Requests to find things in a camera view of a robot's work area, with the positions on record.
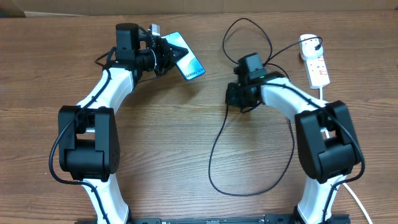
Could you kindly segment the blue-framed smartphone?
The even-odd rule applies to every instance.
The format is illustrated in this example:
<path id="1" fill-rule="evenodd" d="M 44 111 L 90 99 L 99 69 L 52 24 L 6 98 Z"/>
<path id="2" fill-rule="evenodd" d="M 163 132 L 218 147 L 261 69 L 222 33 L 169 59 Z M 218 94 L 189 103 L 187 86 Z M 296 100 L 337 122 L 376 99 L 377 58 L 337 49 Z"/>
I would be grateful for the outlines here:
<path id="1" fill-rule="evenodd" d="M 205 68 L 200 63 L 199 59 L 196 58 L 195 54 L 179 32 L 164 35 L 162 38 L 166 39 L 171 45 L 187 49 L 188 54 L 176 62 L 176 66 L 182 73 L 184 79 L 193 80 L 205 73 Z"/>

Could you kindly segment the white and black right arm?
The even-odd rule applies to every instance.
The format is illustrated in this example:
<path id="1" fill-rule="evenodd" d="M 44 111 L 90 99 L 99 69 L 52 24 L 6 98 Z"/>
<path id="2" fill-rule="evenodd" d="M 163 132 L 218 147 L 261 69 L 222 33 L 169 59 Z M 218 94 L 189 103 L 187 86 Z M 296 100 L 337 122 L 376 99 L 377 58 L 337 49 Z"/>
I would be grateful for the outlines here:
<path id="1" fill-rule="evenodd" d="M 265 104 L 295 123 L 298 158 L 307 179 L 289 222 L 350 223 L 348 215 L 331 212 L 339 186 L 364 174 L 361 169 L 347 177 L 355 165 L 365 165 L 348 107 L 342 101 L 314 98 L 283 74 L 268 72 L 257 53 L 236 64 L 238 80 L 228 84 L 226 104 L 242 113 Z"/>

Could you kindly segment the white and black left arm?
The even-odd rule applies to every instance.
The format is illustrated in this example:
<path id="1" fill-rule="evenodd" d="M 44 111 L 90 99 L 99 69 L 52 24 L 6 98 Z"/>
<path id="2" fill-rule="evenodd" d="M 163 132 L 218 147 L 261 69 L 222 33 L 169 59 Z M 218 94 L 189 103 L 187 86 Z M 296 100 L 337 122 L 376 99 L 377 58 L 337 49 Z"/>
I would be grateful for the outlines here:
<path id="1" fill-rule="evenodd" d="M 160 36 L 160 27 L 116 24 L 116 45 L 95 60 L 102 77 L 75 106 L 58 112 L 58 136 L 49 155 L 49 171 L 62 184 L 80 185 L 97 214 L 95 223 L 133 223 L 116 178 L 120 145 L 115 114 L 143 72 L 165 75 L 188 58 L 190 48 L 178 33 Z"/>

